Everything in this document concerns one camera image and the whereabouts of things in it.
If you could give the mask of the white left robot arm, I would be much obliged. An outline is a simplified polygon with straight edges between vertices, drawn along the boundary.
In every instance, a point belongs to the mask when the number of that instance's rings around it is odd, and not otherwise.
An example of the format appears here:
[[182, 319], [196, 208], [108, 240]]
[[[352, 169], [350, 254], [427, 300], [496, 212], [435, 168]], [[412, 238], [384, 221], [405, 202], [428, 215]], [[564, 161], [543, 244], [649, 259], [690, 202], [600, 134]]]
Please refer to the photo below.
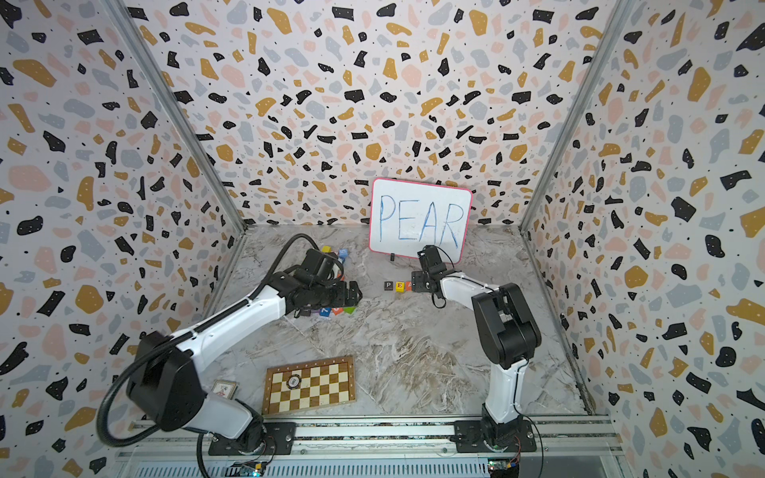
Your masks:
[[356, 307], [362, 298], [358, 283], [344, 279], [337, 256], [310, 249], [301, 264], [268, 272], [252, 293], [199, 324], [171, 336], [145, 336], [137, 368], [127, 379], [127, 397], [162, 431], [211, 433], [250, 453], [265, 439], [262, 416], [206, 390], [201, 374], [242, 340], [290, 313]]

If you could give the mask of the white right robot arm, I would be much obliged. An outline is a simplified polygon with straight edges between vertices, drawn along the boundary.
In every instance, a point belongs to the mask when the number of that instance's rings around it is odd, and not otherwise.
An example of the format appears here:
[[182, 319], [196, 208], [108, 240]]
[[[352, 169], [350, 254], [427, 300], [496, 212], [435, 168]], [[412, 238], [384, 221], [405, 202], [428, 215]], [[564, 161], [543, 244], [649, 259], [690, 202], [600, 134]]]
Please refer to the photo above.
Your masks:
[[412, 274], [412, 290], [430, 294], [432, 303], [454, 302], [472, 311], [481, 348], [492, 363], [479, 422], [480, 440], [495, 450], [518, 443], [524, 378], [542, 343], [522, 290], [513, 283], [480, 282], [449, 268], [435, 245], [424, 246], [418, 260], [420, 270]]

